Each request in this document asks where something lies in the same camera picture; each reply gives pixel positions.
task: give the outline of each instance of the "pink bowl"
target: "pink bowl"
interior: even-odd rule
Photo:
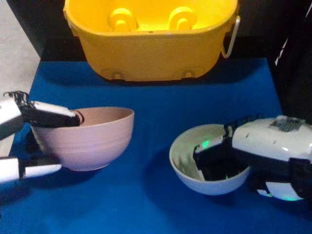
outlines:
[[[107,166],[127,148],[133,130],[134,111],[119,107],[79,109],[84,123],[79,127],[32,127],[40,149],[55,155],[73,171],[91,171]]]

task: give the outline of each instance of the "yellow plastic container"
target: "yellow plastic container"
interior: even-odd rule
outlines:
[[[90,66],[126,81],[202,76],[240,22],[237,0],[66,0],[64,15]]]

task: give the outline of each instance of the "gray floor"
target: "gray floor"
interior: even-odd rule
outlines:
[[[0,100],[5,91],[29,92],[39,56],[5,0],[0,0]],[[7,156],[13,137],[0,141],[0,156]]]

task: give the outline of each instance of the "bin rim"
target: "bin rim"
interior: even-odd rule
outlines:
[[[87,32],[91,35],[96,35],[96,36],[103,36],[103,37],[130,37],[130,36],[151,36],[151,35],[192,35],[192,34],[201,34],[201,33],[206,33],[207,31],[212,31],[216,28],[219,28],[220,26],[226,24],[226,22],[230,21],[231,18],[233,19],[233,22],[235,22],[235,18],[237,16],[237,7],[238,7],[238,0],[236,0],[236,8],[234,8],[226,17],[223,18],[220,22],[211,25],[209,27],[204,27],[204,28],[198,28],[198,29],[192,29],[192,30],[155,30],[155,31],[130,31],[127,33],[124,32],[98,32],[91,30],[85,26],[83,26],[81,23],[79,23],[76,18],[72,15],[70,7],[69,7],[70,0],[65,0],[65,5],[64,5],[64,14],[68,22],[71,22],[74,26],[75,29],[79,29],[80,31]]]

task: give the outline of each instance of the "blue table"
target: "blue table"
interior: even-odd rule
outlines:
[[[204,82],[125,87],[103,81],[86,62],[42,62],[30,97],[71,109],[122,106],[135,111],[133,138],[107,168],[65,168],[0,186],[0,233],[298,233],[312,230],[307,202],[254,195],[246,185],[209,197],[188,189],[169,163],[169,147],[185,130],[246,115],[281,114],[265,59],[219,63]],[[11,155],[28,157],[25,135]]]

